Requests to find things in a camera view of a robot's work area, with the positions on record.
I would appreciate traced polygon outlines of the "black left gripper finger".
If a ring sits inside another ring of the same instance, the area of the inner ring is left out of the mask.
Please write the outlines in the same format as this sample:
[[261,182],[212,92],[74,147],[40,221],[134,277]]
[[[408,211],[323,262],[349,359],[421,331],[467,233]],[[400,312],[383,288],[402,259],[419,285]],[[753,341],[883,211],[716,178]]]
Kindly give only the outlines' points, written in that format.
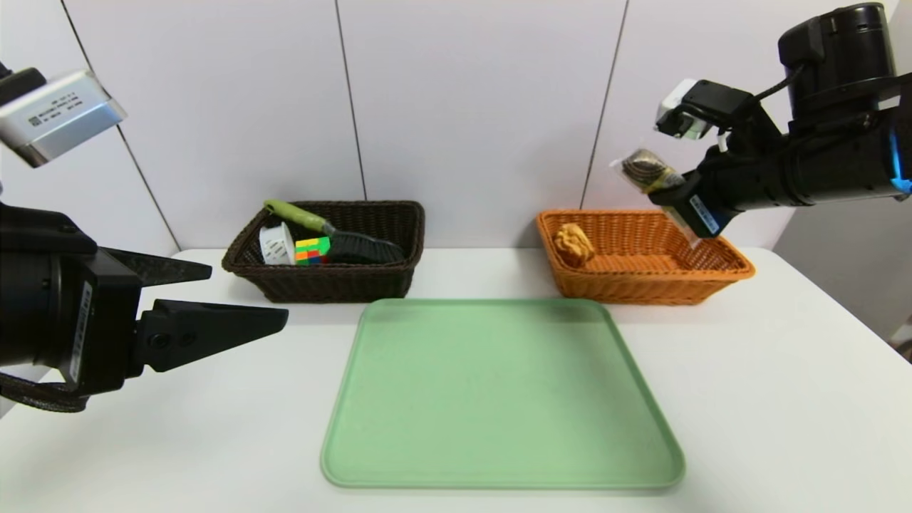
[[283,331],[286,309],[155,300],[141,313],[128,354],[128,377],[164,373]]
[[180,259],[166,259],[155,254],[141,254],[115,248],[101,247],[112,259],[139,276],[141,286],[164,286],[208,280],[212,267]]

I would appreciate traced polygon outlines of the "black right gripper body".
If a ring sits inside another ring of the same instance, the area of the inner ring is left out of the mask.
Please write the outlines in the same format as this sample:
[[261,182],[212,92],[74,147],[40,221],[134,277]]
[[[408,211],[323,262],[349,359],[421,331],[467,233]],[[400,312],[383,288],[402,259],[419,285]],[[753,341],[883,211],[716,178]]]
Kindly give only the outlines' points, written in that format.
[[698,238],[719,237],[734,218],[753,211],[795,207],[794,153],[778,140],[765,150],[749,149],[742,137],[710,147],[680,181],[648,193],[649,201],[671,208]]

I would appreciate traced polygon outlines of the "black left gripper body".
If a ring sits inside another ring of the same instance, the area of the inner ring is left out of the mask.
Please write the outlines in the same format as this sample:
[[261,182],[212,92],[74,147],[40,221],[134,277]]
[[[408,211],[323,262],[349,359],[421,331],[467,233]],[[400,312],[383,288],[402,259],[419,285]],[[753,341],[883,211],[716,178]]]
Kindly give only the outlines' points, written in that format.
[[135,341],[139,276],[62,213],[2,205],[4,367],[56,369],[71,397],[120,389]]

